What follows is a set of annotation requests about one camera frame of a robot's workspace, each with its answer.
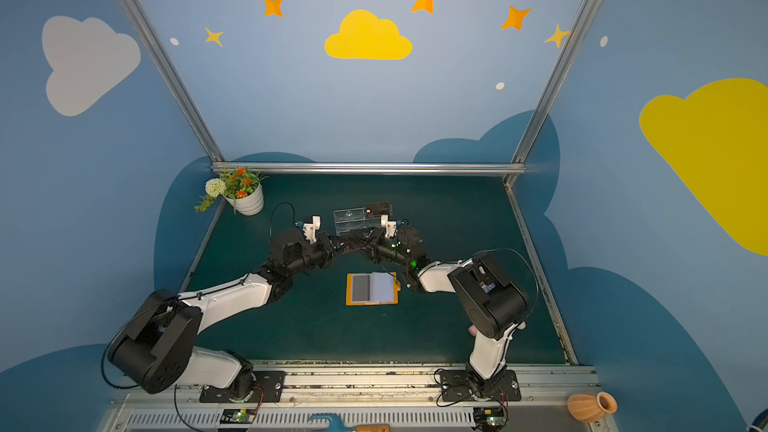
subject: yellow star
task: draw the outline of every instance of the yellow star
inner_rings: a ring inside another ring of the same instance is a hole
[[[205,28],[206,32],[208,33],[208,38],[205,40],[206,42],[215,42],[219,44],[219,47],[222,47],[221,42],[219,42],[219,36],[223,34],[224,32],[219,32],[218,34],[214,34],[210,30],[208,30],[208,27]]]
[[[560,30],[560,24],[557,24],[556,28],[557,28],[557,30],[554,32],[554,35],[552,37],[546,39],[544,41],[544,43],[554,42],[554,43],[558,44],[558,48],[560,48],[560,43],[562,42],[563,37],[565,37],[566,35],[570,34],[571,31],[570,30],[566,30],[565,32],[563,32],[562,30]]]
[[[413,10],[411,10],[411,12],[416,12],[417,10],[426,10],[431,14],[433,1],[434,0],[416,0],[416,4],[413,6]]]
[[[264,4],[266,4],[264,15],[277,15],[282,17],[283,13],[280,12],[280,2],[283,2],[283,0],[264,0]]]
[[[507,17],[507,21],[502,25],[502,30],[507,27],[514,27],[515,29],[520,30],[520,27],[523,26],[523,19],[530,11],[531,9],[517,10],[514,7],[509,7],[509,17]]]

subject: terracotta vase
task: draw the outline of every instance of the terracotta vase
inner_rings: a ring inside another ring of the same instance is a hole
[[[600,420],[606,414],[616,411],[616,399],[607,392],[600,394],[575,394],[568,398],[568,411],[576,419],[585,423]]]

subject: aluminum rail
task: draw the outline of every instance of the aluminum rail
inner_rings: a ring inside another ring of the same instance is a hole
[[[118,0],[118,2],[123,7],[125,15],[128,16],[130,24],[136,29],[136,33],[147,48],[147,52],[152,57],[155,65],[158,66],[160,74],[168,84],[171,93],[174,94],[174,98],[179,103],[181,111],[187,117],[190,125],[192,125],[192,129],[197,134],[200,142],[202,142],[208,156],[212,160],[225,160],[224,154],[216,144],[214,135],[208,129],[208,125],[197,109],[192,95],[182,81],[173,62],[171,62],[168,52],[163,47],[160,36],[152,26],[149,15],[141,6],[141,2],[139,0]]]
[[[565,81],[565,77],[571,69],[581,43],[584,42],[589,27],[592,25],[592,20],[598,14],[598,9],[602,3],[603,0],[581,1],[579,10],[571,25],[571,33],[565,38],[565,44],[554,63],[552,73],[550,73],[547,84],[544,86],[542,96],[539,98],[533,115],[531,115],[531,120],[528,121],[518,147],[514,151],[512,163],[525,163],[525,159],[533,147],[533,142],[542,129],[544,120],[546,120],[547,114],[549,114],[552,104],[554,104],[554,99],[557,97],[560,87],[563,85],[563,81]],[[515,175],[509,174],[504,178],[504,182],[510,186],[514,178]]]
[[[238,167],[269,174],[383,174],[390,176],[504,176],[525,172],[524,164],[414,164],[347,162],[214,162],[215,172]]]

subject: potted plant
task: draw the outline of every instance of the potted plant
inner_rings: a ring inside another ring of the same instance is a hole
[[[202,212],[211,207],[218,196],[224,196],[235,210],[244,216],[254,216],[264,208],[264,191],[258,172],[250,172],[245,167],[225,170],[218,178],[205,183],[206,196],[194,209]]]

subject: ventilation grille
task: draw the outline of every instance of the ventilation grille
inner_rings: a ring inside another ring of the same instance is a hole
[[[182,409],[181,415],[193,427],[218,427],[221,413],[189,412]],[[474,426],[472,408],[449,409],[430,408],[302,408],[281,410],[262,408],[250,428],[310,428],[327,426],[324,419],[310,420],[313,414],[336,414],[347,427],[368,424],[389,424],[393,427],[467,427]],[[185,428],[175,410],[135,409],[128,420],[128,430],[158,430]]]
[[[199,426],[216,426],[219,424],[221,413],[219,412],[187,412],[180,410],[188,424]],[[128,419],[128,426],[134,429],[176,428],[175,425],[187,427],[179,419],[176,410],[171,412],[162,410],[134,410]]]

